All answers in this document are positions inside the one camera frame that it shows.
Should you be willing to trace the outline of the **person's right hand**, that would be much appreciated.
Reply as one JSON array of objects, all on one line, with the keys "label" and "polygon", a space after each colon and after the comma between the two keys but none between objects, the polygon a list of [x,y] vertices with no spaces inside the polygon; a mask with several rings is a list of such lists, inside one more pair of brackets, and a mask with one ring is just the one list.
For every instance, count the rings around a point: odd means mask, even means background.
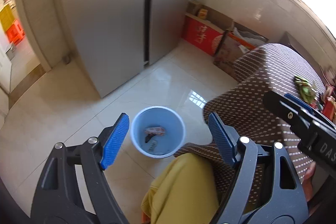
[{"label": "person's right hand", "polygon": [[313,186],[312,186],[312,177],[315,173],[316,163],[312,162],[311,165],[307,168],[305,175],[303,177],[302,188],[305,194],[306,201],[310,201],[313,197]]}]

